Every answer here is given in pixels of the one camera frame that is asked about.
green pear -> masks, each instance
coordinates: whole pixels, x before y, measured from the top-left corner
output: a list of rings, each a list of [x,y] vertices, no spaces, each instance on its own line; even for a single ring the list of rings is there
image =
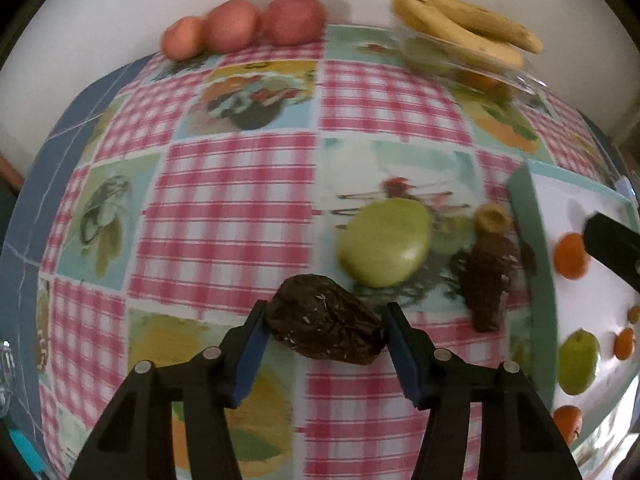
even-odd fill
[[[591,386],[600,363],[600,344],[591,332],[573,332],[558,352],[558,383],[567,395],[579,395]]]
[[[363,285],[403,282],[429,252],[431,224],[430,211],[416,200],[374,202],[361,208],[338,235],[338,260]]]

glass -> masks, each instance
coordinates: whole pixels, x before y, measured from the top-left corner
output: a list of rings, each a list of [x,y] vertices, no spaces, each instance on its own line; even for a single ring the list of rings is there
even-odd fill
[[[15,364],[11,345],[3,341],[0,346],[0,418],[9,411],[9,401],[15,386]]]

dried fruit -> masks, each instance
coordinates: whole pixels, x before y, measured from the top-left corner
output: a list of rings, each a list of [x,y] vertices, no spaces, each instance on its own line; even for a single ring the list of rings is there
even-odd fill
[[[460,290],[478,332],[500,328],[500,304],[511,284],[516,254],[516,246],[508,238],[485,234],[466,259],[465,269],[460,272]]]
[[[584,249],[580,233],[569,233],[560,238],[554,250],[554,266],[568,280],[583,277],[589,269],[591,256]]]
[[[482,204],[474,213],[476,232],[503,235],[511,229],[511,218],[500,204]]]
[[[629,359],[636,349],[636,333],[633,328],[625,328],[616,336],[613,353],[621,361]]]
[[[554,422],[567,445],[572,444],[582,431],[582,412],[577,406],[560,406],[554,411]]]
[[[311,359],[368,365],[385,346],[382,322],[326,276],[284,280],[265,319],[276,341]]]
[[[632,325],[635,325],[638,321],[640,321],[640,305],[632,306],[626,313],[626,318]]]

tangerine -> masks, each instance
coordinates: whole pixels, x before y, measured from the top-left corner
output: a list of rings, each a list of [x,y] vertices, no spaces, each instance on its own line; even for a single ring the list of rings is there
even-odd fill
[[[554,422],[567,445],[573,443],[582,431],[582,412],[577,406],[560,406],[554,411]]]
[[[613,353],[621,361],[629,359],[636,349],[636,333],[633,328],[625,328],[616,336]]]
[[[583,277],[589,269],[591,256],[584,249],[580,233],[569,233],[560,238],[554,251],[554,266],[568,280]]]

green fruit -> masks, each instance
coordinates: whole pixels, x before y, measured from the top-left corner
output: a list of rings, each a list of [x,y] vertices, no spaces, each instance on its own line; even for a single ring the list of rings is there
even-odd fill
[[[431,251],[455,254],[474,240],[474,220],[464,214],[445,216],[433,223]]]
[[[420,202],[389,198],[360,209],[340,232],[336,246],[342,268],[367,286],[406,280],[429,252],[431,213]]]
[[[531,344],[529,341],[520,342],[511,354],[511,360],[516,361],[527,377],[531,374]]]
[[[591,332],[580,329],[562,343],[558,354],[558,383],[568,395],[583,393],[596,378],[600,344]]]

